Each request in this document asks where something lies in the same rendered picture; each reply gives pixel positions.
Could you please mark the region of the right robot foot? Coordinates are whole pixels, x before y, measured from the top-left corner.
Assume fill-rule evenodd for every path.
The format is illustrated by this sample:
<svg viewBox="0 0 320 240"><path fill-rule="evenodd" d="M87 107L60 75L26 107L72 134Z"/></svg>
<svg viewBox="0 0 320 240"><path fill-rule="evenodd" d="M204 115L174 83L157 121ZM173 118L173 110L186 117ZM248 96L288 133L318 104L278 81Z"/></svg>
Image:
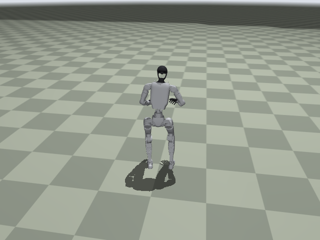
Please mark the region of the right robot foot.
<svg viewBox="0 0 320 240"><path fill-rule="evenodd" d="M172 162L169 162L168 168L172 170L174 168L174 164L175 164L175 160L173 159L173 164Z"/></svg>

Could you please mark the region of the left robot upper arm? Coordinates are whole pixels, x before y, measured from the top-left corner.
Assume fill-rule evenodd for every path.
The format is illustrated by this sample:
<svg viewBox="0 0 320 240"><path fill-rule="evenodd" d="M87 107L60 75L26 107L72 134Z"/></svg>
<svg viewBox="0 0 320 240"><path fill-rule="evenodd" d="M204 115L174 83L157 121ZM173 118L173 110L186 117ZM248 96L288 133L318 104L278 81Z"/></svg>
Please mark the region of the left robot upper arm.
<svg viewBox="0 0 320 240"><path fill-rule="evenodd" d="M147 83L143 87L143 91L141 94L141 99L139 101L140 104L145 105L147 103L146 97L148 96L149 90L151 89L151 84L152 83Z"/></svg>

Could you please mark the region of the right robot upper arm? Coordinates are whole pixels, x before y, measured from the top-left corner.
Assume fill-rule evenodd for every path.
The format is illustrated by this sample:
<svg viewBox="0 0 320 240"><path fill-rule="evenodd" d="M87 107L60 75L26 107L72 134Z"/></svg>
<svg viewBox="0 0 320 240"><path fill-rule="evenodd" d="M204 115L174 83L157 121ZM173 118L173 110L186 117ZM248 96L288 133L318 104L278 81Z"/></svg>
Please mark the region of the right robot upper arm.
<svg viewBox="0 0 320 240"><path fill-rule="evenodd" d="M169 86L170 86L170 91L172 93L174 93L174 96L178 100L177 103L179 104L179 106L181 107L181 106L185 105L185 102L183 101L182 96L181 96L179 90L177 89L177 87L175 85L169 85Z"/></svg>

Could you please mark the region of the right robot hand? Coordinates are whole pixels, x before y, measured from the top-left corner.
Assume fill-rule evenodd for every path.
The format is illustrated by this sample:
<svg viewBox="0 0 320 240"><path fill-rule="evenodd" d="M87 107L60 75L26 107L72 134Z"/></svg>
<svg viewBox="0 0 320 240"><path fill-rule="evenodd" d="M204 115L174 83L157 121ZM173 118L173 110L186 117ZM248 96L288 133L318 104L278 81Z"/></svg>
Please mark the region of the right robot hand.
<svg viewBox="0 0 320 240"><path fill-rule="evenodd" d="M170 103L172 103L172 102L174 103L174 102L175 102L174 105L177 103L177 102L176 102L176 101L177 101L176 98L170 98L169 100L171 101L171 102L169 101ZM172 103L172 104L173 104L173 103Z"/></svg>

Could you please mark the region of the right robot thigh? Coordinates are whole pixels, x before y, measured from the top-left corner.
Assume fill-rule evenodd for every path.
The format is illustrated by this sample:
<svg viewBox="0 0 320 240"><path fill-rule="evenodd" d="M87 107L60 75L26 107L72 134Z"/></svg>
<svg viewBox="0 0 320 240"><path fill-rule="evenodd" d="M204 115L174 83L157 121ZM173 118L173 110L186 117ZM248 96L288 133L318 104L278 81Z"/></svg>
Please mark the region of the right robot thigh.
<svg viewBox="0 0 320 240"><path fill-rule="evenodd" d="M168 135L167 140L168 142L173 142L173 135L174 135L174 123L173 120L169 117L164 119L164 127L166 128Z"/></svg>

